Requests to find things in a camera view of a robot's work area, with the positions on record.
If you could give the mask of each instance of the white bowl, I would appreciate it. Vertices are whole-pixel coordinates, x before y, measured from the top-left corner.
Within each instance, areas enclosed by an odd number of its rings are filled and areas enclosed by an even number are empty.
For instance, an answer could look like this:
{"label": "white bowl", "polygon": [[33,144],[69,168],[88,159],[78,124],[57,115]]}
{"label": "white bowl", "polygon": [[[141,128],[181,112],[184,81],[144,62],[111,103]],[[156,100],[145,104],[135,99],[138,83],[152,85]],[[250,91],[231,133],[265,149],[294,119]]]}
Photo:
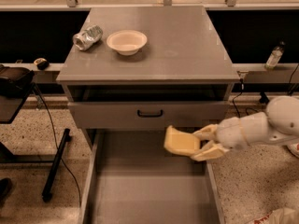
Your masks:
{"label": "white bowl", "polygon": [[123,30],[118,31],[107,38],[107,45],[116,50],[120,55],[134,55],[146,45],[147,37],[138,31]]}

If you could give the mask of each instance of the closed drawer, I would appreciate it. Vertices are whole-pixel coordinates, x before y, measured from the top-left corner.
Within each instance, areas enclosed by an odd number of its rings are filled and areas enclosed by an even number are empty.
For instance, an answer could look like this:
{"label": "closed drawer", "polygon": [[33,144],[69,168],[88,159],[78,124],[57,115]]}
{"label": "closed drawer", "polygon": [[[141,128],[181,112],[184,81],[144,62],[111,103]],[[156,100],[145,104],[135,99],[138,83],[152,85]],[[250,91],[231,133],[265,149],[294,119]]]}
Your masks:
{"label": "closed drawer", "polygon": [[69,103],[77,126],[83,129],[161,129],[168,125],[203,127],[224,119],[228,107],[226,101]]}

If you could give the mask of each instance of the black metal leg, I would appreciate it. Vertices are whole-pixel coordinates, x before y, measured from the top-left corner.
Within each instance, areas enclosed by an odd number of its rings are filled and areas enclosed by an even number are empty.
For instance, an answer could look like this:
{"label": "black metal leg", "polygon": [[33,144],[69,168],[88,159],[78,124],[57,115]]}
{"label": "black metal leg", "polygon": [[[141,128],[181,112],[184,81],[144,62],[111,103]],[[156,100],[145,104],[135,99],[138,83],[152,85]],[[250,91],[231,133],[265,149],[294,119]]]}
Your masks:
{"label": "black metal leg", "polygon": [[63,153],[64,153],[65,143],[70,141],[69,132],[70,132],[69,129],[64,130],[63,138],[60,142],[57,153],[55,155],[53,165],[51,166],[50,173],[49,173],[49,176],[48,176],[48,180],[46,182],[45,188],[44,188],[43,193],[42,193],[44,202],[48,202],[52,197],[52,194],[50,193],[50,189],[51,189],[52,184],[54,182],[60,160],[62,159],[62,156],[63,156]]}

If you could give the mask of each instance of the drawer handle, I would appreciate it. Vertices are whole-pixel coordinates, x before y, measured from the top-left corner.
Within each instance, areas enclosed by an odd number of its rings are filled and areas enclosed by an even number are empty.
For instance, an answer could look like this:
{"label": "drawer handle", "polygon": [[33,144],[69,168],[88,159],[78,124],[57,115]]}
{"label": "drawer handle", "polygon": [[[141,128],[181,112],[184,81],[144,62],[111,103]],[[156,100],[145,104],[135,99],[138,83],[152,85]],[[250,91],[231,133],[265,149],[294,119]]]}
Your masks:
{"label": "drawer handle", "polygon": [[163,115],[163,110],[161,109],[159,113],[143,113],[139,109],[137,110],[137,115],[140,118],[158,118]]}

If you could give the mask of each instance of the plastic bottle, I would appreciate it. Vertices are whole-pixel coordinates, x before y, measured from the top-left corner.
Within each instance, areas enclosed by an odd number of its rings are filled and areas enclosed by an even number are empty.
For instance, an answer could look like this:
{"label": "plastic bottle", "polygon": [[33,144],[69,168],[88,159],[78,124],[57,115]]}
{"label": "plastic bottle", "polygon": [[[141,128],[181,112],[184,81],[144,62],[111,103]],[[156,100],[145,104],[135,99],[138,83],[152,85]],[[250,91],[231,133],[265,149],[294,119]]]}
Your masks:
{"label": "plastic bottle", "polygon": [[264,65],[264,68],[267,70],[274,69],[275,66],[277,66],[283,52],[284,52],[285,43],[283,41],[279,42],[278,46],[275,46],[272,50],[272,53]]}
{"label": "plastic bottle", "polygon": [[73,36],[74,45],[80,50],[86,50],[94,43],[98,42],[103,35],[102,29],[98,25],[93,25]]}

